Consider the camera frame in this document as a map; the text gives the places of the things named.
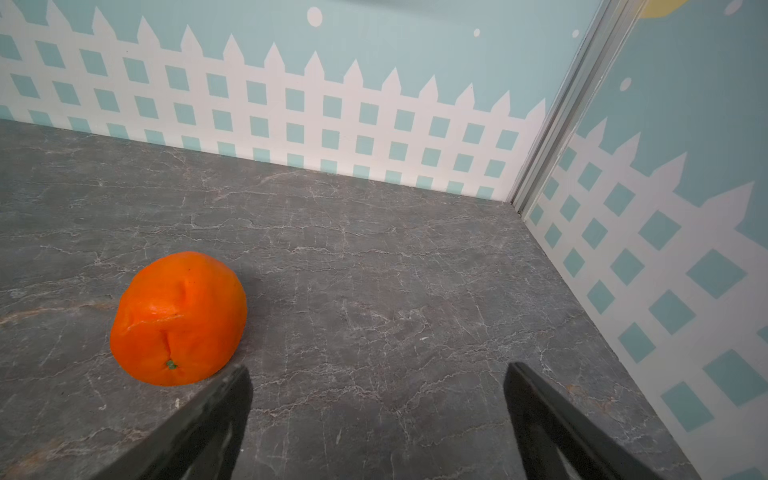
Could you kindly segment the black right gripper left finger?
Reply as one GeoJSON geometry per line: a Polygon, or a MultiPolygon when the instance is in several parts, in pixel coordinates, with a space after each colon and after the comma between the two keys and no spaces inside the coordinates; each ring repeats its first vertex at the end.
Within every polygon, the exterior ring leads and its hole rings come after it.
{"type": "Polygon", "coordinates": [[[96,479],[230,479],[253,399],[248,369],[225,368],[96,479]]]}

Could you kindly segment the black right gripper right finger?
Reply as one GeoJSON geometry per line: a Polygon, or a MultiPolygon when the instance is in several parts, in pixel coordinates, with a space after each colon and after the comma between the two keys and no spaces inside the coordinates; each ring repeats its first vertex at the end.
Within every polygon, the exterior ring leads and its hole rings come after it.
{"type": "Polygon", "coordinates": [[[504,397],[528,479],[657,479],[658,474],[594,425],[522,362],[510,363],[504,397]]]}

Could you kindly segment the dented orange fake fruit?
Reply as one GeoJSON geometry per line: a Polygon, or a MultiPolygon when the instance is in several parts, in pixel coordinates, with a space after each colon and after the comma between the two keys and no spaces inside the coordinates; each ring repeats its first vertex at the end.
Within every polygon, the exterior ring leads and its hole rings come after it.
{"type": "Polygon", "coordinates": [[[136,380],[194,384],[230,361],[246,321],[246,294],[232,269],[203,253],[174,253],[132,279],[119,301],[110,349],[136,380]]]}

